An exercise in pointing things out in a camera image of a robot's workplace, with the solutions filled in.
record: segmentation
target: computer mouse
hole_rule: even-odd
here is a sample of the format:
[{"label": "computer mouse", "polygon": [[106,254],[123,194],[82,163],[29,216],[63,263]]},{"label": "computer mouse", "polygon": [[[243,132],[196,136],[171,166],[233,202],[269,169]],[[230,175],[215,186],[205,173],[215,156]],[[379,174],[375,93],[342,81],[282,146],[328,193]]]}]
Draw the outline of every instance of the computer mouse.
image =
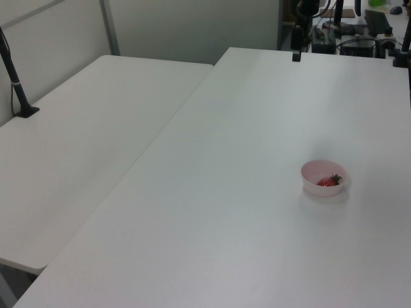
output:
[{"label": "computer mouse", "polygon": [[395,6],[390,10],[390,14],[392,15],[398,15],[401,14],[403,12],[403,8],[400,6]]}]

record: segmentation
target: floor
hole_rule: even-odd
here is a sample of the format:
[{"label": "floor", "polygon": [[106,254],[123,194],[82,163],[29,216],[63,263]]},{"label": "floor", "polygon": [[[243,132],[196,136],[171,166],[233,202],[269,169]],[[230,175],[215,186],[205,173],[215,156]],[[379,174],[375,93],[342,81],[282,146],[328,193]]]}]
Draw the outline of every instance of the floor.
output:
[{"label": "floor", "polygon": [[12,308],[36,278],[25,271],[0,265],[0,308]]}]

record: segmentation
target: table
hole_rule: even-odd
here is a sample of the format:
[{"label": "table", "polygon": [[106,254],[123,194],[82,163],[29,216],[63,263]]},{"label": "table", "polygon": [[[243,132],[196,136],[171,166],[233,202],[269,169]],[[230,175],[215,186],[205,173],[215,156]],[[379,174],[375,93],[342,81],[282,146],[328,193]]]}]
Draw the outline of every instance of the table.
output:
[{"label": "table", "polygon": [[230,48],[15,308],[409,307],[410,137],[406,69]]},{"label": "table", "polygon": [[103,56],[0,129],[0,263],[39,274],[211,70]]}]

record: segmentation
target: black pole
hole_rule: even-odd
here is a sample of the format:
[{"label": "black pole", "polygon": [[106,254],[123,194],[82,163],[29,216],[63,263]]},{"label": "black pole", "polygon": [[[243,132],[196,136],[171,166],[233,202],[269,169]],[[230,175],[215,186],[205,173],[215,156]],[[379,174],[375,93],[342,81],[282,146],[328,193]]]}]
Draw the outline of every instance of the black pole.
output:
[{"label": "black pole", "polygon": [[1,58],[3,59],[4,65],[6,66],[10,80],[12,81],[14,91],[17,95],[17,98],[20,101],[21,109],[20,109],[20,112],[16,114],[16,116],[17,117],[29,117],[35,114],[40,109],[37,107],[31,106],[27,102],[27,98],[26,98],[26,95],[24,94],[23,87],[21,86],[20,79],[14,68],[12,56],[10,54],[10,49],[8,47],[6,37],[4,36],[4,33],[1,27],[0,27],[0,53],[1,53]]},{"label": "black pole", "polygon": [[395,59],[392,61],[392,65],[395,67],[408,67],[408,50],[410,49],[411,43],[411,19],[408,19],[407,30],[404,34],[404,42],[401,50],[396,49]]}]

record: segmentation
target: white partition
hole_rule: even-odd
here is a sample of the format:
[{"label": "white partition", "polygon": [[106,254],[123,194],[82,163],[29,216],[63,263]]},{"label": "white partition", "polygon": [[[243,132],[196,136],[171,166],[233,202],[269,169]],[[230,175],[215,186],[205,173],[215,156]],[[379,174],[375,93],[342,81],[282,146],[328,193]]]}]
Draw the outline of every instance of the white partition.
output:
[{"label": "white partition", "polygon": [[277,49],[279,0],[106,0],[122,56],[215,64],[229,47]]}]

